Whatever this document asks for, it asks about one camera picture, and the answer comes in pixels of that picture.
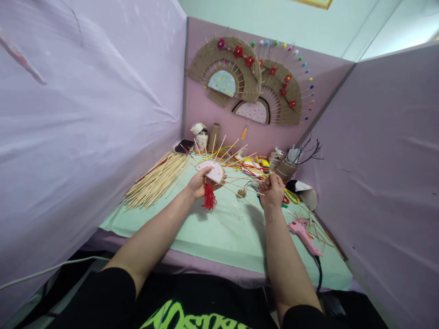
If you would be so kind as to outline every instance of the purple fabric partition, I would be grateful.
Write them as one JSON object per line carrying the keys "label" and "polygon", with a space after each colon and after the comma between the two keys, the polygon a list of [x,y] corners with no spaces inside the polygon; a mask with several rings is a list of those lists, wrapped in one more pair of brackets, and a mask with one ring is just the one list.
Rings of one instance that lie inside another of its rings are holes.
{"label": "purple fabric partition", "polygon": [[[259,40],[264,39],[261,36],[256,36],[241,31],[228,29],[220,25],[209,23],[199,20],[197,18],[189,17],[189,31],[188,31],[188,47],[187,57],[188,64],[190,65],[193,57],[196,55],[198,49],[206,43],[206,39],[210,40],[217,36],[229,36],[240,37],[248,43],[256,42],[255,48],[256,54],[259,54]],[[310,73],[307,76],[303,76],[299,82],[301,82],[301,88],[306,89],[311,84],[315,85],[313,90],[309,90],[307,93],[315,92],[315,97],[309,97],[304,100],[302,113],[303,123],[298,126],[274,126],[257,123],[255,121],[249,122],[249,128],[245,143],[249,143],[248,150],[250,153],[258,152],[259,155],[269,155],[275,146],[280,149],[288,150],[293,144],[297,143],[302,135],[305,133],[309,125],[314,118],[318,115],[321,108],[334,92],[334,89],[353,66],[353,62],[349,62],[344,59],[336,58],[333,56],[317,53],[308,49],[303,49],[296,46],[294,49],[299,50],[299,54],[296,57],[290,55],[287,60],[284,60],[287,55],[287,49],[282,48],[284,42],[288,40],[279,40],[280,44],[271,51],[270,59],[274,59],[283,63],[293,74],[297,77],[301,76],[305,69],[309,69]],[[265,49],[265,58],[268,56],[268,47]],[[302,56],[304,62],[308,65],[305,69],[302,69],[301,63],[297,58]],[[306,79],[313,77],[312,83],[309,83]],[[196,122],[202,122],[210,130],[214,122],[221,125],[220,137],[223,138],[226,134],[225,145],[231,145],[241,136],[244,127],[246,126],[247,119],[232,113],[230,110],[224,109],[218,104],[214,103],[208,98],[208,90],[203,88],[203,84],[196,82],[190,78],[187,78],[187,91],[186,91],[186,122],[184,127],[184,137],[187,139],[193,139],[193,134],[190,131],[191,126]]]}
{"label": "purple fabric partition", "polygon": [[[186,15],[0,1],[0,38],[2,285],[67,260],[180,140]],[[52,273],[0,291],[0,327]]]}
{"label": "purple fabric partition", "polygon": [[297,179],[401,328],[438,328],[439,42],[357,64]]}

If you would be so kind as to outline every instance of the twine-wrapped fan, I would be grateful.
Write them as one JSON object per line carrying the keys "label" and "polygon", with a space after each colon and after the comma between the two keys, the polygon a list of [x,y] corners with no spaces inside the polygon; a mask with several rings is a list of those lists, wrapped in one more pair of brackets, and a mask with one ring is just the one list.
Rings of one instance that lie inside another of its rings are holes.
{"label": "twine-wrapped fan", "polygon": [[[225,42],[224,47],[219,46],[221,39]],[[242,48],[239,57],[234,54],[237,46]],[[250,57],[253,59],[251,66],[247,65],[247,59]],[[234,79],[236,87],[233,90],[233,97],[253,103],[258,100],[261,91],[261,68],[254,49],[244,40],[238,37],[213,38],[195,55],[187,75],[196,81],[208,84],[212,76],[219,71],[227,72]],[[211,90],[211,94],[216,94],[215,97],[210,98],[221,106],[226,103],[225,100],[232,97],[215,89]]]}
{"label": "twine-wrapped fan", "polygon": [[[242,117],[260,122],[282,126],[300,124],[302,113],[302,95],[298,80],[309,73],[294,77],[283,64],[270,59],[272,47],[269,42],[259,42],[261,49],[269,49],[268,58],[257,60],[252,46],[238,37],[215,37],[199,48],[187,75],[204,84],[209,89],[208,97],[225,109]],[[293,52],[294,45],[286,49],[294,58],[299,52]]]}

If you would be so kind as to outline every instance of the white cable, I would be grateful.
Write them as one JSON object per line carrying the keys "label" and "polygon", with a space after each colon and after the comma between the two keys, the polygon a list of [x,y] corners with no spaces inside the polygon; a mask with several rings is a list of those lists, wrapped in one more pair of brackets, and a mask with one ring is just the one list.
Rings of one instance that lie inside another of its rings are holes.
{"label": "white cable", "polygon": [[22,282],[22,281],[26,281],[26,280],[32,279],[32,278],[34,278],[36,276],[40,276],[40,275],[42,275],[44,273],[56,270],[58,267],[61,267],[62,265],[79,263],[79,262],[82,262],[82,261],[85,261],[85,260],[90,260],[90,259],[110,260],[109,258],[104,258],[104,257],[99,257],[99,256],[87,257],[87,258],[83,258],[83,259],[80,259],[80,260],[68,260],[68,261],[65,261],[64,263],[61,263],[61,264],[55,265],[55,266],[53,266],[51,268],[48,268],[47,270],[43,270],[41,272],[38,272],[38,273],[35,273],[35,274],[31,274],[31,275],[25,276],[25,277],[23,277],[21,279],[17,279],[17,280],[11,281],[9,283],[6,283],[6,284],[0,286],[0,290],[5,289],[7,287],[10,287],[12,285],[15,285],[16,283],[19,283],[19,282]]}

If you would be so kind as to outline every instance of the bundle of bamboo skewers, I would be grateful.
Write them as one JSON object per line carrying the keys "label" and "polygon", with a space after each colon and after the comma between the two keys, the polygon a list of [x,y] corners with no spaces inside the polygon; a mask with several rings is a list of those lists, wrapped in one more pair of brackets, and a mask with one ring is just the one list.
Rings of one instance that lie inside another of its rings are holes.
{"label": "bundle of bamboo skewers", "polygon": [[167,153],[151,170],[136,180],[134,186],[125,195],[123,199],[125,211],[136,207],[147,210],[182,174],[186,164],[186,155],[173,151]]}

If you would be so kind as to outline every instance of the light green tablecloth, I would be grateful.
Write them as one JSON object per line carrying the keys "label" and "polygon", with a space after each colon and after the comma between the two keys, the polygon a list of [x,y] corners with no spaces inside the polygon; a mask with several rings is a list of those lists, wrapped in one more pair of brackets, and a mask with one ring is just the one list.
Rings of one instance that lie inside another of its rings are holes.
{"label": "light green tablecloth", "polygon": [[[121,204],[100,225],[100,228],[128,238],[133,236],[142,225],[160,212],[187,185],[195,173],[194,168],[189,168],[168,198],[165,199],[166,192],[147,211],[137,208],[126,212],[125,206]],[[240,171],[228,175],[248,177]],[[247,182],[248,180],[237,180],[234,184],[244,186]],[[228,184],[227,187],[235,192],[239,190],[239,187],[231,184]],[[213,211],[205,211],[201,207],[203,200],[198,200],[194,204],[174,243],[171,245],[171,249],[245,270],[267,274],[265,228],[256,223],[257,220],[265,225],[265,219],[256,193],[247,191],[246,199],[259,206],[261,210],[256,209],[242,199],[238,200],[234,193],[224,187],[215,191],[215,196],[218,205]],[[308,218],[308,212],[299,205],[290,203],[287,210],[296,218]],[[286,223],[295,220],[285,209],[284,216]],[[309,254],[299,237],[292,235],[292,239],[308,270],[312,283],[317,285],[319,272],[314,258]],[[319,243],[317,239],[314,239],[313,242],[322,250],[323,243]],[[324,256],[321,257],[321,265],[323,287],[336,290],[348,289],[352,274],[334,248],[325,247]]]}

